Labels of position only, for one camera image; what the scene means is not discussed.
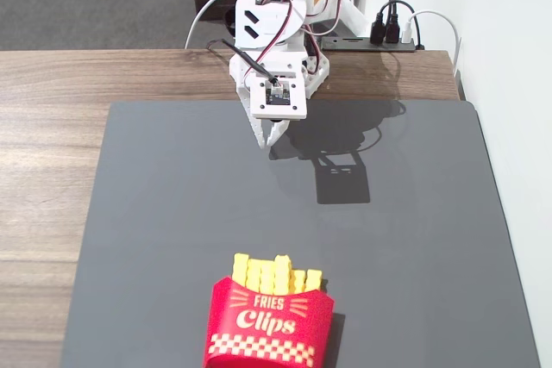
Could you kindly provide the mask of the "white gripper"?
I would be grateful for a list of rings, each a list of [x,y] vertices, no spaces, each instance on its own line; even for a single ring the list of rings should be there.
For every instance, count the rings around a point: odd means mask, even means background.
[[[285,51],[278,48],[267,52],[260,58],[260,51],[246,50],[248,56],[260,65],[266,72],[277,78],[303,78],[305,99],[309,100],[318,88],[329,76],[329,60],[320,53],[318,58],[306,57],[304,52]],[[252,68],[238,55],[234,55],[229,61],[230,77],[236,82],[236,93],[240,98],[242,107],[246,112],[251,129],[259,147],[270,147],[288,129],[290,121],[273,121],[271,130],[267,133],[263,129],[261,105],[265,104],[265,87],[260,86],[261,81],[254,81],[248,86],[245,81],[253,80],[254,76],[262,77],[263,74]]]

